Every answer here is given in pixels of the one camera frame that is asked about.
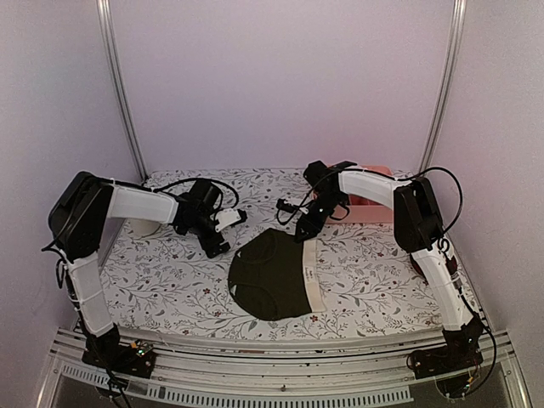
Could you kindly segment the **pink divided organizer tray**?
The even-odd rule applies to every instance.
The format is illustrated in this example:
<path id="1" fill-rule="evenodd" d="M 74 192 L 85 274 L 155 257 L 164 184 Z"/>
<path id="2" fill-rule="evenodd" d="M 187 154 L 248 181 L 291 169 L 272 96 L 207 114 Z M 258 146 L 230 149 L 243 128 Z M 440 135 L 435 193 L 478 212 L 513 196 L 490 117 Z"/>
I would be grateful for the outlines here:
<path id="1" fill-rule="evenodd" d="M 326 224 L 391 223 L 392 173 L 387 167 L 362 167 L 353 162 L 339 174 L 340 190 L 348 195 L 348 211 L 337 206 Z"/>

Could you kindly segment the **dark olive cloth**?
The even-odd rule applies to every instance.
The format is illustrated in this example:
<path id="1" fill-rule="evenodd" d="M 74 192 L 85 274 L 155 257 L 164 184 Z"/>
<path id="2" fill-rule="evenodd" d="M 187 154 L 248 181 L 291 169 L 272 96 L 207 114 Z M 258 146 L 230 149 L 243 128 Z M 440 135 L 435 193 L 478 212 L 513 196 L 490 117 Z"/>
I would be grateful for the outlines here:
<path id="1" fill-rule="evenodd" d="M 265 230 L 235 252 L 228 288 L 235 303 L 259 320 L 325 312 L 317 240 L 295 242 L 284 231 Z"/>

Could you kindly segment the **left robot arm white sleeve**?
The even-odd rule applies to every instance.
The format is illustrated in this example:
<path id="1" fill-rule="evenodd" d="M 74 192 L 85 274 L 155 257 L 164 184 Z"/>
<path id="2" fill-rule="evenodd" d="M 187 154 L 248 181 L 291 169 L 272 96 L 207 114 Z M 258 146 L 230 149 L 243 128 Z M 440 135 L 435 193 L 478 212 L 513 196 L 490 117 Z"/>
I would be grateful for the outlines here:
<path id="1" fill-rule="evenodd" d="M 151 377 L 156 353 L 147 343 L 121 344 L 121 336 L 105 300 L 99 276 L 99 247 L 109 218 L 132 218 L 170 224 L 178 203 L 170 195 L 140 186 L 99 178 L 81 171 L 69 183 L 48 216 L 60 256 L 70 300 L 86 337 L 82 361 L 135 377 Z"/>

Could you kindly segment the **robot arm white sleeve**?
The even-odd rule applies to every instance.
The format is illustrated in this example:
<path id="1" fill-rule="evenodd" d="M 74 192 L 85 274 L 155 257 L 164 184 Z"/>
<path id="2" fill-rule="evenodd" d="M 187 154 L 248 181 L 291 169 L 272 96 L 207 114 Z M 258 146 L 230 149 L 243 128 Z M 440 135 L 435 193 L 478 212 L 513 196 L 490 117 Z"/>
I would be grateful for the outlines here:
<path id="1" fill-rule="evenodd" d="M 479 337 L 485 330 L 462 289 L 455 248 L 446 237 L 449 229 L 444 226 L 425 174 L 393 177 L 394 239 L 426 275 L 439 306 L 445 340 L 444 346 L 416 350 L 409 355 L 409 367 L 417 379 L 481 365 Z"/>
<path id="2" fill-rule="evenodd" d="M 69 183 L 48 216 L 60 256 L 70 300 L 86 337 L 82 361 L 135 377 L 151 377 L 156 353 L 147 343 L 121 344 L 121 336 L 105 300 L 99 276 L 99 247 L 109 218 L 132 218 L 170 224 L 178 203 L 170 195 L 140 186 L 99 178 L 81 171 Z"/>

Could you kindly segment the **right robot arm white sleeve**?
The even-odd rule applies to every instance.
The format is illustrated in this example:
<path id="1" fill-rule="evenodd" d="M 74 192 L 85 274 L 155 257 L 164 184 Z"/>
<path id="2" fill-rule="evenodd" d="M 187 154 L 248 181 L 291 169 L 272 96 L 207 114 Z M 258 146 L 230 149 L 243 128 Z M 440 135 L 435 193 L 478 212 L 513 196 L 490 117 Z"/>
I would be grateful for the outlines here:
<path id="1" fill-rule="evenodd" d="M 416 350 L 409 355 L 409 367 L 417 379 L 481 365 L 479 337 L 485 330 L 462 289 L 455 248 L 446 237 L 449 229 L 444 226 L 425 174 L 393 177 L 394 239 L 426 275 L 439 306 L 445 340 L 444 346 Z"/>

